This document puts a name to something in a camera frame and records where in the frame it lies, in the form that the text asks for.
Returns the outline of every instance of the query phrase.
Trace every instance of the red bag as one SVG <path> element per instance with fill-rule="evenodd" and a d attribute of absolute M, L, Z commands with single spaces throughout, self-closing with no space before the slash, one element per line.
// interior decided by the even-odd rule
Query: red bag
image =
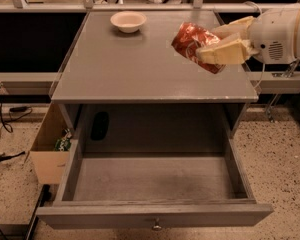
<path fill-rule="evenodd" d="M 176 37 L 171 45 L 174 49 L 185 58 L 198 64 L 200 67 L 217 74 L 224 68 L 224 65 L 205 64 L 198 60 L 196 50 L 200 47 L 216 44 L 220 38 L 210 33 L 208 30 L 189 22 L 181 24 Z"/>

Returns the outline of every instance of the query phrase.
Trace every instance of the black panel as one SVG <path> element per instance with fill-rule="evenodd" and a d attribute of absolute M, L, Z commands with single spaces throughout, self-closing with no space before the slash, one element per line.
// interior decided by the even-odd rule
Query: black panel
<path fill-rule="evenodd" d="M 85 13 L 0 13 L 0 72 L 57 72 Z"/>

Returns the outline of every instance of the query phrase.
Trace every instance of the cardboard box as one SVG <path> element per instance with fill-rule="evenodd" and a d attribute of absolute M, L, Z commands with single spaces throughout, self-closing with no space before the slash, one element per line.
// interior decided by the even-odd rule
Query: cardboard box
<path fill-rule="evenodd" d="M 40 184 L 59 184 L 69 158 L 69 151 L 53 151 L 67 125 L 58 105 L 51 104 L 30 150 L 30 157 Z"/>

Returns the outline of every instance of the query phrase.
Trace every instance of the vent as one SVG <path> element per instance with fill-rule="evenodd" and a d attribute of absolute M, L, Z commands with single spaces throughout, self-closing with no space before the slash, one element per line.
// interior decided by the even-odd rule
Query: vent
<path fill-rule="evenodd" d="M 283 45 L 279 42 L 270 44 L 269 56 L 272 60 L 280 60 L 283 57 Z"/>

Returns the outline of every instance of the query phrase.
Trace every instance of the terrazzo floor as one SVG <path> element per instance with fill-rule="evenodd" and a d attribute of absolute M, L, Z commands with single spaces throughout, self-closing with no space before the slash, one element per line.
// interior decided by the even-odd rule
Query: terrazzo floor
<path fill-rule="evenodd" d="M 0 152 L 29 150 L 43 114 L 13 122 L 13 133 L 2 131 Z M 39 221 L 34 239 L 300 239 L 300 118 L 293 109 L 276 108 L 270 123 L 260 108 L 250 108 L 235 143 L 258 203 L 274 212 L 254 227 L 122 230 L 53 230 Z M 0 163 L 0 224 L 28 223 L 39 193 L 33 164 L 25 156 Z"/>

